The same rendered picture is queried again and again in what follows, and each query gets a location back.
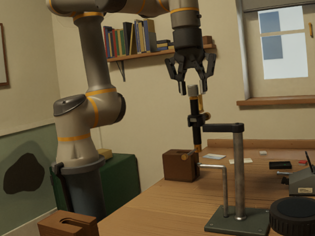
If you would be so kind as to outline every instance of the small brown box on shelf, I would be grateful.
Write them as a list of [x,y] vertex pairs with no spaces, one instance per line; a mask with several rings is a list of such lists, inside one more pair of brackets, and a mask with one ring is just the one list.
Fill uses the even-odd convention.
[[99,236],[96,217],[58,210],[37,223],[40,236]]
[[203,36],[202,41],[203,45],[213,44],[212,36]]
[[165,180],[194,182],[200,176],[198,153],[194,152],[188,159],[182,160],[182,155],[190,151],[172,149],[162,155]]

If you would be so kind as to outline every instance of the shelf bracket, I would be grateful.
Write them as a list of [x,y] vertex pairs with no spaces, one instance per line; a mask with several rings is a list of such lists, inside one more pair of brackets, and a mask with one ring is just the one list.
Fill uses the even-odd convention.
[[116,63],[117,63],[117,66],[118,66],[118,68],[119,68],[119,70],[120,70],[120,73],[121,73],[121,75],[122,75],[123,81],[126,82],[124,61],[123,61],[123,60],[121,61],[121,68],[119,67],[118,61],[116,61]]

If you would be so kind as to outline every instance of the wooden table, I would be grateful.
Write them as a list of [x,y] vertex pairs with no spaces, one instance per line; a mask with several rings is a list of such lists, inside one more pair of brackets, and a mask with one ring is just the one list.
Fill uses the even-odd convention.
[[[261,149],[244,150],[244,158],[253,160],[253,163],[244,166],[245,205],[268,209],[275,200],[289,196],[289,186],[281,184],[282,176],[276,174],[277,170],[269,170],[269,161],[272,161],[269,158],[286,153],[292,170],[283,171],[296,172],[306,168],[298,165],[298,160],[305,159],[305,156],[301,149],[269,149],[266,157],[259,156],[259,151]],[[202,158],[207,153],[226,155],[226,158]],[[229,164],[229,159],[233,159],[233,149],[207,147],[199,156],[203,164],[227,167],[228,204],[235,206],[234,165]],[[201,169],[200,177],[193,183],[160,180],[99,222],[99,235],[219,236],[223,234],[204,232],[204,226],[220,205],[223,205],[222,171]],[[278,234],[271,229],[269,235]]]

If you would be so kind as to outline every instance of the window handle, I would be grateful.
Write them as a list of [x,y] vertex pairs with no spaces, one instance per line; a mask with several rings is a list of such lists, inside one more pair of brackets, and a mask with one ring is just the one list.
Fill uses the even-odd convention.
[[309,34],[313,38],[313,29],[312,29],[312,23],[308,23],[309,25]]

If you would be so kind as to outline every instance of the bookshelf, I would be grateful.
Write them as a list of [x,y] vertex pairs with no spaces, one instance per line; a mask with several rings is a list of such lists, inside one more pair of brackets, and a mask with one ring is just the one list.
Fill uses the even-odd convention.
[[[205,44],[203,45],[204,49],[216,49],[217,46],[215,44]],[[164,50],[164,51],[156,51],[156,52],[150,52],[150,53],[142,53],[142,54],[134,54],[134,55],[127,55],[122,57],[115,57],[107,59],[108,62],[119,62],[119,61],[125,61],[130,59],[136,59],[136,58],[146,58],[146,57],[153,57],[153,56],[159,56],[159,55],[165,55],[165,54],[174,54],[174,49]]]

